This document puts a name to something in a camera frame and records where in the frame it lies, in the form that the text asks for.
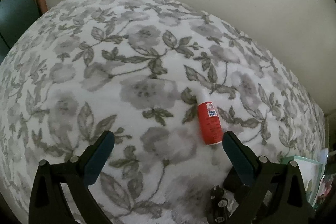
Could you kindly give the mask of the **floral grey white blanket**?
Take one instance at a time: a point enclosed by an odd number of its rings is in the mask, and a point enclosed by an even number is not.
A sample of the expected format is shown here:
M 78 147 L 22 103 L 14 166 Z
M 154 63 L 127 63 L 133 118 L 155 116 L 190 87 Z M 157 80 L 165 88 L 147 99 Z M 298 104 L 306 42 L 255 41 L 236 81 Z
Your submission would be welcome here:
M 114 223 L 205 223 L 205 195 L 231 164 L 202 140 L 194 90 L 224 131 L 273 162 L 316 160 L 323 111 L 249 36 L 173 0 L 64 0 L 1 64 L 1 192 L 22 223 L 38 163 L 116 145 L 90 190 Z

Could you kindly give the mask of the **dark teal cabinet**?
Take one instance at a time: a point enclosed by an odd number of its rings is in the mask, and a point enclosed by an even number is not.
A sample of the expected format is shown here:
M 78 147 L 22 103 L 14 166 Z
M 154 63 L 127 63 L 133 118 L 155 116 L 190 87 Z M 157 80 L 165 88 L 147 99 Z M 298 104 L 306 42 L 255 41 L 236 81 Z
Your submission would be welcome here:
M 47 11 L 46 0 L 1 0 L 1 59 Z

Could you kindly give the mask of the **red white glue bottle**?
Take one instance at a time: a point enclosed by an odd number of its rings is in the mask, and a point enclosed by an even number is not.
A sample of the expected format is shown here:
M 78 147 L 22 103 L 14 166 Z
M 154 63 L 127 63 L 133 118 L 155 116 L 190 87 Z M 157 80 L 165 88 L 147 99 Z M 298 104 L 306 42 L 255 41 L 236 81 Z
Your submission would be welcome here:
M 210 99 L 210 95 L 203 88 L 195 90 L 197 99 L 198 121 L 203 141 L 206 145 L 222 142 L 222 127 L 217 108 Z

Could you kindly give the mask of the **teal white shallow box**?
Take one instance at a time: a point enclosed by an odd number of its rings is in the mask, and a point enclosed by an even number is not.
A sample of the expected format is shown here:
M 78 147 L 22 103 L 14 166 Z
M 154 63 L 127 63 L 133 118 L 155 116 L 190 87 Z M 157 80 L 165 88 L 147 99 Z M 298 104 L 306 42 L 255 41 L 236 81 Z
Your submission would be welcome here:
M 306 198 L 312 207 L 315 206 L 317 194 L 321 185 L 321 180 L 325 171 L 325 165 L 319 161 L 308 159 L 302 156 L 285 157 L 282 164 L 287 164 L 294 160 L 301 172 L 303 184 L 306 191 Z

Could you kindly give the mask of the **black toy car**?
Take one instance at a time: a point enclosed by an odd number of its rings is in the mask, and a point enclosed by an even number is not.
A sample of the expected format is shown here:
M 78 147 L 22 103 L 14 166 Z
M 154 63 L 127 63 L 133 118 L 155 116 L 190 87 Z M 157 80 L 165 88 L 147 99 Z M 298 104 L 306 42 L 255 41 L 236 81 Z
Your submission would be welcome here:
M 207 222 L 212 223 L 227 223 L 230 212 L 228 211 L 228 199 L 225 197 L 224 189 L 220 186 L 215 186 L 210 190 L 210 199 L 206 205 Z

